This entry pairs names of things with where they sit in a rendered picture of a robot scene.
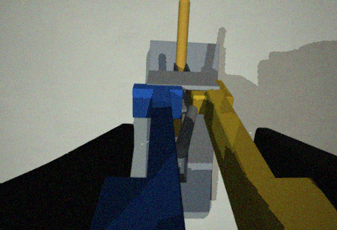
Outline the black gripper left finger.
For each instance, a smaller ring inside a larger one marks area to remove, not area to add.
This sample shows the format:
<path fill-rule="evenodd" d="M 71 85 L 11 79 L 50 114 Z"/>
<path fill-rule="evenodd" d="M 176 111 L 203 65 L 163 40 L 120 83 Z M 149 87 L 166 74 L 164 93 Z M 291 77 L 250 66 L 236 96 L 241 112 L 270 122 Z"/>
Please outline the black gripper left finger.
<path fill-rule="evenodd" d="M 0 183 L 0 230 L 89 230 L 106 177 L 130 177 L 134 126 L 123 123 Z"/>

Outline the orange rod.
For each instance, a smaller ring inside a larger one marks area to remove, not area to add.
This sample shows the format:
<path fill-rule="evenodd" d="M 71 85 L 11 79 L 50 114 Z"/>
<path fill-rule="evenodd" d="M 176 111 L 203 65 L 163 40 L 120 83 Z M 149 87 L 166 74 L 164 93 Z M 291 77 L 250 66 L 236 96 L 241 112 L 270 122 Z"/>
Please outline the orange rod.
<path fill-rule="evenodd" d="M 177 46 L 176 46 L 176 62 L 179 72 L 185 72 L 188 28 L 190 16 L 190 0 L 179 1 L 178 12 L 178 28 L 177 28 Z M 174 135 L 177 137 L 182 126 L 183 113 L 180 119 L 173 119 Z"/>

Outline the grey rectangular block with narrow slot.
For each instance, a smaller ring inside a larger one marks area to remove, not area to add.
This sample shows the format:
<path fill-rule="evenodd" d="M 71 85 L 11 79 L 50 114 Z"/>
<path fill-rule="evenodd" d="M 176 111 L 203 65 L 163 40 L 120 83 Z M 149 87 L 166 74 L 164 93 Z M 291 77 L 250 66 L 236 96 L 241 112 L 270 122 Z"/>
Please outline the grey rectangular block with narrow slot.
<path fill-rule="evenodd" d="M 150 40 L 149 70 L 173 71 L 177 41 Z M 191 72 L 211 73 L 218 81 L 219 44 L 187 42 L 186 64 Z M 147 118 L 146 177 L 151 118 Z M 183 212 L 210 212 L 213 144 L 204 114 L 197 114 L 188 154 L 178 159 Z"/>

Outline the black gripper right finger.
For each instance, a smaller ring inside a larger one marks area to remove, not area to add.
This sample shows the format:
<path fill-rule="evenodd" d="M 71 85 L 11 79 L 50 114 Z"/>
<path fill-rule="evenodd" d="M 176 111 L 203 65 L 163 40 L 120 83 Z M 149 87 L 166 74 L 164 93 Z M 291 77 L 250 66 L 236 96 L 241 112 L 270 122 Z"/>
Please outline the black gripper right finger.
<path fill-rule="evenodd" d="M 253 143 L 275 177 L 311 177 L 337 210 L 337 156 L 269 128 L 258 128 Z"/>

